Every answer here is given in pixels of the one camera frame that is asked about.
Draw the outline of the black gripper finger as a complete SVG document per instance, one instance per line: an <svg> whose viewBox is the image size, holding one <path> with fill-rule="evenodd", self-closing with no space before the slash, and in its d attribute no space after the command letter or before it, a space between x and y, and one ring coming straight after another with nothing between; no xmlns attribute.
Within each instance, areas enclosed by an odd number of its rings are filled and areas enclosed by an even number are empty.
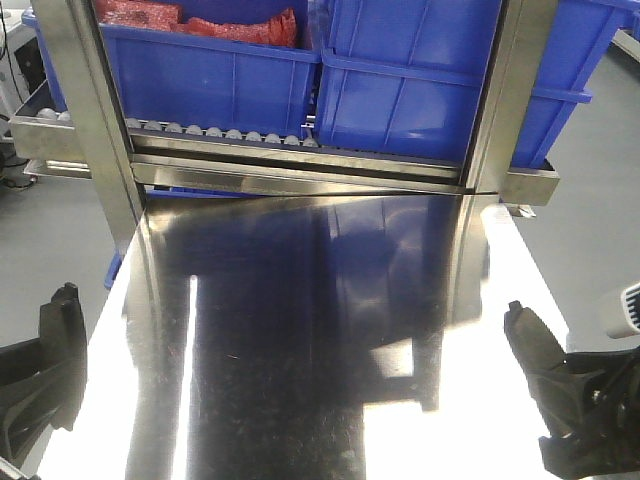
<svg viewBox="0 0 640 480"><path fill-rule="evenodd" d="M1 386L1 456L25 461L48 427L74 428L86 387L86 363L65 360Z"/></svg>
<svg viewBox="0 0 640 480"><path fill-rule="evenodd" d="M1 348L1 386L42 384L43 347L38 338Z"/></svg>

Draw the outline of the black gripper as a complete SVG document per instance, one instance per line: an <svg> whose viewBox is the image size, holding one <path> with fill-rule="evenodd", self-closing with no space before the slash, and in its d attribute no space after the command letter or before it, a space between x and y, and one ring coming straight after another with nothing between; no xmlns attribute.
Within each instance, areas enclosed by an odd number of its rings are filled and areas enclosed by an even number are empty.
<svg viewBox="0 0 640 480"><path fill-rule="evenodd" d="M545 469L562 479L639 469L639 351L524 355L524 374L548 434Z"/></svg>

